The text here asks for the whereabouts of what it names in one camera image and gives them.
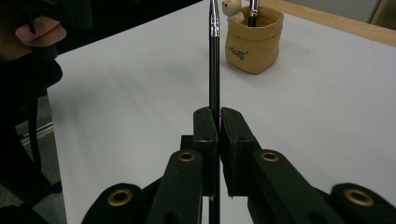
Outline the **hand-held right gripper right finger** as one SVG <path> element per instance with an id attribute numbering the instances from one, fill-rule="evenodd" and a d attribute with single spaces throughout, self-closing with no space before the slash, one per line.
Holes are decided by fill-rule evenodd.
<path id="1" fill-rule="evenodd" d="M 251 157 L 261 146 L 240 112 L 223 107 L 220 114 L 220 158 L 228 195 L 247 196 Z"/>

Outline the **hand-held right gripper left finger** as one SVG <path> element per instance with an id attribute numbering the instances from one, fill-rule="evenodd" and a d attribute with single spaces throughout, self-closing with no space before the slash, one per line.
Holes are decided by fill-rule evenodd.
<path id="1" fill-rule="evenodd" d="M 204 195 L 213 197 L 217 193 L 219 172 L 219 137 L 212 110 L 203 107 L 193 113 L 193 149 L 203 157 Z"/>

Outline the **thin black makeup brush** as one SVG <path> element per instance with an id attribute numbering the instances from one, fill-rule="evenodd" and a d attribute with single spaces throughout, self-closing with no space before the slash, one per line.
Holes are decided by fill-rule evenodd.
<path id="1" fill-rule="evenodd" d="M 209 0 L 209 107 L 215 124 L 215 133 L 219 133 L 219 5 L 217 0 Z M 209 224 L 220 223 L 219 198 L 219 150 L 213 154 L 214 178 L 213 195 L 209 198 Z"/>

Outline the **tan bag-shaped holder with bear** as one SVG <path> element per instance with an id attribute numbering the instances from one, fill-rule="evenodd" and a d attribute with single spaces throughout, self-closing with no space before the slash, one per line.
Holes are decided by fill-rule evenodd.
<path id="1" fill-rule="evenodd" d="M 259 6 L 255 27 L 248 27 L 249 5 L 242 0 L 222 0 L 221 9 L 227 17 L 228 30 L 225 57 L 234 67 L 257 75 L 276 60 L 283 29 L 284 14 Z"/>

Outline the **thick black makeup brush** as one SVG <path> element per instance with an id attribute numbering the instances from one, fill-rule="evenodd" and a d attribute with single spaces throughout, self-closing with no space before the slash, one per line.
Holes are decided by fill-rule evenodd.
<path id="1" fill-rule="evenodd" d="M 249 0 L 249 16 L 247 21 L 248 27 L 256 26 L 260 1 L 261 0 Z"/>

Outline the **white table mat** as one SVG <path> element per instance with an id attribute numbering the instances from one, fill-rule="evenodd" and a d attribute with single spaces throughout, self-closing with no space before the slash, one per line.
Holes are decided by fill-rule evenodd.
<path id="1" fill-rule="evenodd" d="M 58 59 L 49 102 L 67 224 L 108 187 L 160 177 L 208 103 L 200 2 Z M 355 183 L 396 205 L 396 48 L 286 16 L 276 62 L 220 66 L 222 105 L 314 187 Z"/>

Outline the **wooden table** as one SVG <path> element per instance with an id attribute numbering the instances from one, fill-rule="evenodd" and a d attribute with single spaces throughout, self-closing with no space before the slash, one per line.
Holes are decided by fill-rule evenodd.
<path id="1" fill-rule="evenodd" d="M 388 28 L 355 21 L 284 0 L 263 0 L 260 5 L 396 48 L 396 31 Z"/>

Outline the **light wooden desk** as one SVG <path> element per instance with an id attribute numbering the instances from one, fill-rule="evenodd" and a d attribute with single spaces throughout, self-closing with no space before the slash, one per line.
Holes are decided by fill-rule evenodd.
<path id="1" fill-rule="evenodd" d="M 379 0 L 370 23 L 396 30 L 396 0 Z"/>

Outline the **aluminium floor rail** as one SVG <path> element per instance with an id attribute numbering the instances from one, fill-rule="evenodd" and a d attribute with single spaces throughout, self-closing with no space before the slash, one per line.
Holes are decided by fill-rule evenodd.
<path id="1" fill-rule="evenodd" d="M 53 123 L 49 122 L 45 125 L 42 125 L 40 127 L 38 127 L 35 130 L 35 134 L 30 134 L 30 133 L 24 133 L 24 134 L 20 134 L 19 138 L 21 140 L 21 143 L 26 146 L 29 145 L 31 142 L 31 138 L 34 137 L 35 139 L 39 139 L 41 137 L 44 137 L 50 133 L 52 133 L 54 131 L 53 129 Z"/>

